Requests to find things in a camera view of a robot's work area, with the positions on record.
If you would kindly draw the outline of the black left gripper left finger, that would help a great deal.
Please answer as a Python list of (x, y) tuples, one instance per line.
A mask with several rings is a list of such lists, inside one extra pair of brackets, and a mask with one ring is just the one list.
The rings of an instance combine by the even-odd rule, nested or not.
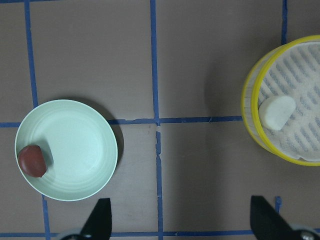
[(109, 240), (112, 233), (110, 198), (100, 198), (79, 235), (81, 240)]

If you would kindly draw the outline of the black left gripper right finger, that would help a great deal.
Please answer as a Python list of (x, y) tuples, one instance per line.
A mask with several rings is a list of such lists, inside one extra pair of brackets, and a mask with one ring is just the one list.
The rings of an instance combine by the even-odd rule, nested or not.
[(263, 196), (250, 199), (250, 227), (257, 240), (298, 240), (299, 232), (276, 212)]

